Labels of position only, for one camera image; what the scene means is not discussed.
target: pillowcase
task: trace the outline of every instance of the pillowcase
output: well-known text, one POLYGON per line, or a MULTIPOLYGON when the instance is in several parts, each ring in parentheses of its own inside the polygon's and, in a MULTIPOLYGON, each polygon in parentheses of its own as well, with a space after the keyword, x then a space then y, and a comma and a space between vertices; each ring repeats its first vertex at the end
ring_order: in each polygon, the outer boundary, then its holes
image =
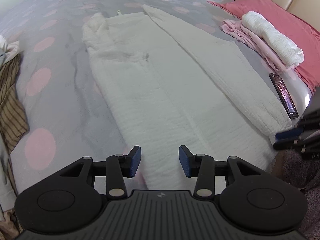
POLYGON ((320 86, 320 33, 311 25, 290 14, 271 0, 236 0, 226 4, 213 1, 239 19, 249 11, 261 14, 279 32, 291 39, 304 54, 304 61, 294 70, 313 92, 320 86))

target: smartphone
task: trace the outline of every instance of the smartphone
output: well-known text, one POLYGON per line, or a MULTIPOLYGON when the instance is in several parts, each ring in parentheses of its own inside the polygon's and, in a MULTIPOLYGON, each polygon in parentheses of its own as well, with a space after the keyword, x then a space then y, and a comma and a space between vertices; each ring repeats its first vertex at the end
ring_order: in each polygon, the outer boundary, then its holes
POLYGON ((278 92, 280 100, 284 106, 284 109, 287 111, 289 118, 290 119, 298 118, 299 117, 298 111, 292 101, 289 91, 287 90, 287 87, 285 86, 282 78, 279 75, 276 75, 273 73, 270 73, 269 77, 278 92))

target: white fabric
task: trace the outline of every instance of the white fabric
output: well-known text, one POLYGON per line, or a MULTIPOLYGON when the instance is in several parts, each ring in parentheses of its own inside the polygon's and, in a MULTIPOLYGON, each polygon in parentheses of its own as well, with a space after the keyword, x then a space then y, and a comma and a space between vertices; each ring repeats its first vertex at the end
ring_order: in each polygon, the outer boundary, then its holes
POLYGON ((261 14, 253 11, 247 12, 242 16, 242 24, 264 39, 287 67, 297 67, 303 62, 302 49, 274 28, 261 14))
POLYGON ((0 50, 5 52, 4 60, 2 62, 2 64, 5 64, 20 52, 19 41, 8 44, 7 40, 0 35, 0 50))
POLYGON ((4 58, 5 58, 5 52, 2 49, 0 49, 0 68, 2 67, 4 58))
MULTIPOLYGON (((142 148, 148 188, 193 190, 179 163, 183 144, 194 154, 238 155, 265 168, 275 156, 267 136, 291 127, 275 95, 234 42, 143 8, 147 15, 95 14, 83 39, 124 139, 142 148)), ((217 180, 217 193, 224 184, 217 180)))
POLYGON ((14 208, 16 195, 7 176, 9 155, 0 135, 0 221, 5 220, 3 212, 14 208))

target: brown striped shirt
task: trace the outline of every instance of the brown striped shirt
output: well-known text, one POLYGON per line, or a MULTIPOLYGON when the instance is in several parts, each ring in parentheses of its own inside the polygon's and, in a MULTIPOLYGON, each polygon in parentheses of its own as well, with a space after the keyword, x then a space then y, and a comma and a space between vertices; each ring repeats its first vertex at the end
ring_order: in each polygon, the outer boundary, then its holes
POLYGON ((24 108, 16 97, 15 80, 20 61, 18 54, 0 69, 0 134, 9 154, 29 130, 24 108))

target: metal screw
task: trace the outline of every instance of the metal screw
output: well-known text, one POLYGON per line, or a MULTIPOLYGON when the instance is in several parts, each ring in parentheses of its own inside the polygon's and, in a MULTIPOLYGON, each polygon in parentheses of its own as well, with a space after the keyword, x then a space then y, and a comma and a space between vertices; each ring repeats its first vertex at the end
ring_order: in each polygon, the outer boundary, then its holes
POLYGON ((120 197, 124 194, 124 190, 120 188, 113 188, 109 190, 109 195, 113 197, 120 197))
POLYGON ((197 195, 200 196, 200 197, 209 197, 212 195, 212 191, 207 189, 207 188, 202 188, 202 189, 199 189, 197 190, 197 195))

